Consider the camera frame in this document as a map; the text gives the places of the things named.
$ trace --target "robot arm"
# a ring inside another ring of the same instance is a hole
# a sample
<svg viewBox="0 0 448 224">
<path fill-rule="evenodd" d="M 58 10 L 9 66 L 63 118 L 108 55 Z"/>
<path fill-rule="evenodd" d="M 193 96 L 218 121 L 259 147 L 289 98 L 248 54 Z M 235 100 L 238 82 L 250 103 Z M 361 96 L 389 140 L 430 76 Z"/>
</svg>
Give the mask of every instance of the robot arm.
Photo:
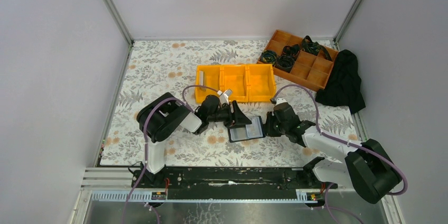
<svg viewBox="0 0 448 224">
<path fill-rule="evenodd" d="M 337 159 L 340 163 L 317 157 L 307 164 L 307 168 L 321 182 L 354 188 L 369 203 L 378 202 L 402 180 L 395 170 L 379 158 L 356 147 L 328 139 L 319 133 L 313 122 L 300 121 L 284 99 L 279 98 L 274 111 L 267 113 L 265 130 L 267 136 L 286 135 L 293 143 L 319 149 Z M 383 147 L 374 139 L 364 143 L 351 143 L 366 147 L 390 161 Z"/>
<path fill-rule="evenodd" d="M 176 101 L 162 105 L 150 118 L 151 122 L 144 132 L 151 138 L 151 142 L 148 142 L 149 172 L 156 174 L 165 166 L 165 140 L 179 125 L 194 134 L 200 134 L 207 129 L 210 122 L 223 122 L 228 128 L 251 124 L 251 120 L 241 112 L 236 101 L 228 103 L 226 95 L 230 93 L 219 93 L 220 97 L 207 96 L 194 113 Z M 145 121 L 154 107 L 170 97 L 173 96 L 165 93 L 140 111 L 137 121 L 141 131 L 144 130 Z M 378 202 L 402 180 L 395 170 L 379 158 L 356 147 L 328 139 L 319 133 L 315 123 L 311 121 L 300 121 L 285 99 L 278 98 L 273 111 L 267 113 L 264 130 L 267 136 L 286 135 L 293 143 L 318 149 L 337 159 L 339 162 L 317 157 L 309 162 L 304 170 L 309 171 L 308 176 L 320 182 L 333 182 L 354 188 L 367 202 Z M 364 143 L 351 143 L 368 148 L 390 161 L 382 146 L 373 139 Z"/>
</svg>

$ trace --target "black cloth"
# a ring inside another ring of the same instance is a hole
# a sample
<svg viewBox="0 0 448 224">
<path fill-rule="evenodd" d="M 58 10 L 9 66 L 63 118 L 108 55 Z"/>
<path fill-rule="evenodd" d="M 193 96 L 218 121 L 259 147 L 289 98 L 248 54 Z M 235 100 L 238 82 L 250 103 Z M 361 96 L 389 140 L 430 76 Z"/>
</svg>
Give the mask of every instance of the black cloth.
<svg viewBox="0 0 448 224">
<path fill-rule="evenodd" d="M 349 106 L 352 114 L 364 109 L 358 59 L 349 50 L 339 52 L 325 89 L 316 94 L 316 101 L 329 106 Z"/>
</svg>

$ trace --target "orange tray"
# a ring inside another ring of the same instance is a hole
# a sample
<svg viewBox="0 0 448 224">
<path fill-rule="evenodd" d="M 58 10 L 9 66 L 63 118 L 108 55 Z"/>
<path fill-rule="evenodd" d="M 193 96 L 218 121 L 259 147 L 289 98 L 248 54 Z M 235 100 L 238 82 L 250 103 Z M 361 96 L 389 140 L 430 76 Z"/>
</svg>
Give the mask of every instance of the orange tray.
<svg viewBox="0 0 448 224">
<path fill-rule="evenodd" d="M 277 57 L 282 55 L 283 47 L 288 45 L 301 44 L 302 38 L 291 35 L 287 32 L 277 30 L 267 44 L 265 50 L 274 51 Z M 323 51 L 320 51 L 317 56 L 300 51 L 298 58 L 294 63 L 291 72 L 285 72 L 279 68 L 274 68 L 274 74 L 287 79 L 314 91 L 324 89 L 331 70 L 333 70 L 334 60 L 338 56 L 338 51 L 332 48 L 325 47 L 333 61 L 325 59 Z"/>
<path fill-rule="evenodd" d="M 198 66 L 196 85 L 200 84 L 200 71 L 204 72 L 204 85 L 225 91 L 232 90 L 230 101 L 270 102 L 276 91 L 274 70 L 271 64 L 223 64 Z M 195 88 L 197 103 L 202 103 L 207 95 L 216 95 L 210 89 Z"/>
</svg>

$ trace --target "floral mat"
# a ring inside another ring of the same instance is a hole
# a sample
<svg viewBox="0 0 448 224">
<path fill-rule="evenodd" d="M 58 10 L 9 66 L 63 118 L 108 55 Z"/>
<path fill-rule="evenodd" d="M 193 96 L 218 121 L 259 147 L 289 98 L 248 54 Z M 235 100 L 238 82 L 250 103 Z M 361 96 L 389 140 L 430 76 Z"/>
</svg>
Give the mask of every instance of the floral mat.
<svg viewBox="0 0 448 224">
<path fill-rule="evenodd" d="M 138 128 L 138 112 L 165 92 L 181 99 L 182 89 L 195 83 L 199 64 L 256 63 L 267 44 L 258 41 L 136 41 L 131 53 L 123 86 L 111 120 L 100 165 L 131 165 L 144 156 L 143 134 Z M 330 46 L 330 41 L 320 41 Z M 275 77 L 277 89 L 290 83 Z M 299 88 L 286 88 L 279 95 L 294 108 L 301 120 L 315 120 L 312 100 Z M 195 108 L 193 88 L 187 102 Z M 253 102 L 239 104 L 248 117 L 272 111 L 273 104 Z M 348 107 L 319 104 L 321 126 L 345 138 L 356 139 Z M 178 128 L 168 139 L 165 157 L 169 166 L 281 166 L 301 167 L 319 150 L 303 148 L 285 136 L 230 143 L 222 123 L 211 123 L 201 135 Z"/>
</svg>

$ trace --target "yellow plastic bin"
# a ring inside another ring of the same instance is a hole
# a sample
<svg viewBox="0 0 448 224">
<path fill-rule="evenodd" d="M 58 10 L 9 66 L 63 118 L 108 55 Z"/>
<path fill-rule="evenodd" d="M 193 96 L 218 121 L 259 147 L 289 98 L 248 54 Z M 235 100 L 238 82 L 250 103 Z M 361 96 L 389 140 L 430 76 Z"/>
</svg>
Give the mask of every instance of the yellow plastic bin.
<svg viewBox="0 0 448 224">
<path fill-rule="evenodd" d="M 224 65 L 222 66 L 221 74 L 221 91 L 231 89 L 232 94 L 229 100 L 237 102 L 248 102 L 248 84 L 247 84 L 247 68 L 246 65 L 241 64 L 237 66 Z"/>
<path fill-rule="evenodd" d="M 229 100 L 237 102 L 270 102 L 276 91 L 274 70 L 271 64 L 239 64 L 198 66 L 196 84 L 200 85 L 200 71 L 204 72 L 207 87 L 225 91 L 232 90 Z M 197 103 L 202 103 L 207 95 L 216 95 L 209 89 L 195 88 Z"/>
<path fill-rule="evenodd" d="M 272 65 L 248 64 L 247 67 L 249 68 L 249 101 L 270 101 L 276 91 Z"/>
<path fill-rule="evenodd" d="M 207 87 L 214 88 L 217 90 L 221 88 L 221 78 L 220 78 L 221 65 L 198 66 L 196 70 L 196 85 L 199 85 L 199 71 L 204 72 L 204 81 Z M 214 92 L 213 90 L 207 88 L 204 88 L 204 90 L 200 88 L 194 88 L 194 96 L 196 98 L 197 103 L 202 103 L 208 95 L 218 96 L 218 94 L 216 94 L 216 92 Z"/>
</svg>

